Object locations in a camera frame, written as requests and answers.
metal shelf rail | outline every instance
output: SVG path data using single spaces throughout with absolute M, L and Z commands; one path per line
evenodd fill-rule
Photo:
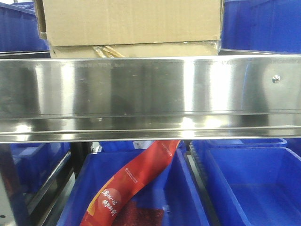
M 3 59 L 0 142 L 301 137 L 300 74 L 301 55 Z M 6 144 L 0 162 L 0 224 L 28 225 Z

blue bin rim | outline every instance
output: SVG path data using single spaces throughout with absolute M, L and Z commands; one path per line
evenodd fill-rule
M 34 11 L 24 9 L 22 7 L 19 7 L 19 6 L 9 5 L 9 4 L 2 3 L 2 2 L 0 2 L 0 8 L 8 8 L 8 9 L 11 9 L 11 10 L 15 10 L 15 11 L 19 11 L 19 12 L 22 12 L 22 13 L 27 13 L 27 14 L 35 16 Z
M 275 138 L 275 139 L 278 139 L 279 142 L 267 142 L 267 143 L 264 143 L 264 144 L 282 144 L 282 145 L 285 145 L 287 144 L 287 141 L 283 138 Z M 220 139 L 220 140 L 243 140 L 243 139 Z M 205 140 L 206 142 L 208 142 L 209 144 L 213 144 L 214 141 L 216 141 L 216 139 L 208 139 L 208 140 Z

metal rack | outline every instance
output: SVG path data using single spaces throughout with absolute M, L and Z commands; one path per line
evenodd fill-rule
M 0 60 L 0 142 L 300 137 L 301 55 L 258 54 Z M 27 225 L 6 144 L 0 162 L 0 224 Z

stainless steel shelf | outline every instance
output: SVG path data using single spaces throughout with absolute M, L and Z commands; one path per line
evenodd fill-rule
M 301 55 L 0 60 L 0 142 L 301 136 Z

brown cardboard box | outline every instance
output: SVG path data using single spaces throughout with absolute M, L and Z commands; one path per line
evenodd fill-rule
M 219 40 L 223 0 L 35 0 L 52 46 Z
M 217 55 L 219 42 L 200 41 L 186 43 L 155 43 L 114 45 L 115 51 L 124 57 L 184 57 Z M 51 58 L 95 58 L 101 57 L 93 46 L 51 47 Z

